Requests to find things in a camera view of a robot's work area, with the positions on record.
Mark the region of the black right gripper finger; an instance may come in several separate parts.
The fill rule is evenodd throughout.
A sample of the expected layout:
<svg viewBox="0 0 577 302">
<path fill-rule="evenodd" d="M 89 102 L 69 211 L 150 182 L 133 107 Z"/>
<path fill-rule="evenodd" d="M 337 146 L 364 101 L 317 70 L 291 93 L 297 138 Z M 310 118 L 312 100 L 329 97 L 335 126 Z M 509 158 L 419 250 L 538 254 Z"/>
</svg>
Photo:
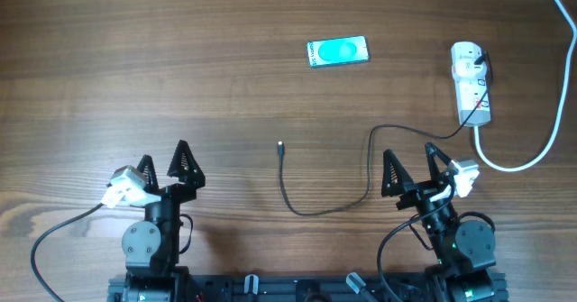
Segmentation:
<svg viewBox="0 0 577 302">
<path fill-rule="evenodd" d="M 437 162 L 440 160 L 445 165 L 445 167 L 448 168 L 452 159 L 445 153 L 443 153 L 432 142 L 427 142 L 425 144 L 425 151 L 431 179 L 435 181 L 448 180 L 448 177 L 451 175 L 451 173 L 446 169 L 444 171 L 441 171 L 439 169 Z"/>
<path fill-rule="evenodd" d="M 394 151 L 383 152 L 384 173 L 382 177 L 381 195 L 395 197 L 414 191 L 416 184 L 402 166 Z"/>
</svg>

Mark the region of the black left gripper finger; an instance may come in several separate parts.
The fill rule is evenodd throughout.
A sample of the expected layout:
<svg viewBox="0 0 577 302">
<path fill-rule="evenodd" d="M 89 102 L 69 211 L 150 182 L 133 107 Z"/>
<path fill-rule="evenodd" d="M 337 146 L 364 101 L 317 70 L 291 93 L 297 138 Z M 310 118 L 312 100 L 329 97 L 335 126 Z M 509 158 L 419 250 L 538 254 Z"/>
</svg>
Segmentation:
<svg viewBox="0 0 577 302">
<path fill-rule="evenodd" d="M 143 155 L 136 169 L 145 177 L 146 185 L 144 190 L 148 193 L 155 193 L 159 189 L 159 183 L 152 157 L 147 154 Z"/>
<path fill-rule="evenodd" d="M 174 151 L 167 176 L 178 178 L 180 182 L 193 188 L 203 188 L 206 177 L 197 164 L 186 141 L 180 140 Z"/>
</svg>

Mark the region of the smartphone with teal screen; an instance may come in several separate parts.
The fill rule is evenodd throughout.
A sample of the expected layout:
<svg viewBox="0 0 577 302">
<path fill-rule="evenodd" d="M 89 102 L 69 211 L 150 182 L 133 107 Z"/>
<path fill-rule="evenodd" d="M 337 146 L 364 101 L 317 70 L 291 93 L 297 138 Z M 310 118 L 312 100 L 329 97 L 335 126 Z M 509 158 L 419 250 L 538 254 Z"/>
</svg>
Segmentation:
<svg viewBox="0 0 577 302">
<path fill-rule="evenodd" d="M 306 46 L 311 68 L 363 63 L 370 60 L 368 43 L 362 35 L 310 41 Z"/>
</svg>

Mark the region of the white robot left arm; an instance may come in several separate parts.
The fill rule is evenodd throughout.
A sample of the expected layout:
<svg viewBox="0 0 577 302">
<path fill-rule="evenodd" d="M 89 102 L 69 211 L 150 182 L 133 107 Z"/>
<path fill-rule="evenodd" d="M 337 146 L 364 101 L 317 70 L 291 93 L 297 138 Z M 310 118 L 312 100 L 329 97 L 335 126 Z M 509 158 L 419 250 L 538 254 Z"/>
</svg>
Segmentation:
<svg viewBox="0 0 577 302">
<path fill-rule="evenodd" d="M 152 157 L 142 157 L 136 174 L 143 177 L 139 186 L 143 197 L 132 206 L 144 209 L 144 218 L 125 231 L 122 248 L 126 275 L 119 284 L 111 283 L 109 301 L 203 301 L 202 289 L 187 267 L 179 265 L 179 255 L 189 247 L 179 246 L 182 218 L 180 206 L 197 198 L 206 177 L 188 143 L 178 142 L 167 175 L 178 181 L 161 188 Z"/>
</svg>

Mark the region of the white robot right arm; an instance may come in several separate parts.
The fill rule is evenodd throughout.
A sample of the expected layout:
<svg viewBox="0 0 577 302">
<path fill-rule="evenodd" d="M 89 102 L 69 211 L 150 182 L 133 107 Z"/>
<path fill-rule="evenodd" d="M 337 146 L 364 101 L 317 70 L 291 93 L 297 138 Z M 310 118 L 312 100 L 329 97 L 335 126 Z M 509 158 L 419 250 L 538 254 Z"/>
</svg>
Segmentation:
<svg viewBox="0 0 577 302">
<path fill-rule="evenodd" d="M 399 232 L 420 223 L 426 230 L 437 264 L 425 271 L 426 280 L 437 301 L 480 301 L 496 295 L 489 268 L 497 263 L 495 256 L 496 226 L 483 213 L 458 214 L 455 197 L 467 197 L 480 175 L 474 160 L 457 161 L 443 153 L 432 142 L 425 145 L 430 179 L 415 182 L 393 150 L 383 152 L 384 173 L 381 194 L 398 197 L 397 209 L 414 207 L 415 217 L 391 230 L 377 250 L 380 281 L 391 297 L 401 297 L 387 282 L 382 267 L 386 244 Z"/>
</svg>

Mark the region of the white power strip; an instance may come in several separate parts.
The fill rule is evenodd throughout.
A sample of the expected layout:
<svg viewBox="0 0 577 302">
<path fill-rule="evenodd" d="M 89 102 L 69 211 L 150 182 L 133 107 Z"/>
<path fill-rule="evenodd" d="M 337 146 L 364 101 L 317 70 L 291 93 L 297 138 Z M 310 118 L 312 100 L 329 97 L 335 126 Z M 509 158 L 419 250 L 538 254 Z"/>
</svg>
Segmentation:
<svg viewBox="0 0 577 302">
<path fill-rule="evenodd" d="M 458 41 L 451 48 L 451 72 L 455 85 L 459 123 L 482 126 L 490 121 L 486 54 L 471 41 Z"/>
</svg>

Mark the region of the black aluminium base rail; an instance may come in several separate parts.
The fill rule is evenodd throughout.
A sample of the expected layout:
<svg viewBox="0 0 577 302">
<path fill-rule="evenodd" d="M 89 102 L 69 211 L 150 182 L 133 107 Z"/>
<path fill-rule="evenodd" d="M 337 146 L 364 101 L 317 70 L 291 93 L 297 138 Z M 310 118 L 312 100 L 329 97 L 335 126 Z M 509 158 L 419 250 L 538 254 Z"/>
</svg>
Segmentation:
<svg viewBox="0 0 577 302">
<path fill-rule="evenodd" d="M 109 301 L 487 301 L 509 300 L 502 273 L 465 276 L 443 283 L 423 273 L 378 277 L 187 276 L 175 279 L 112 279 Z"/>
</svg>

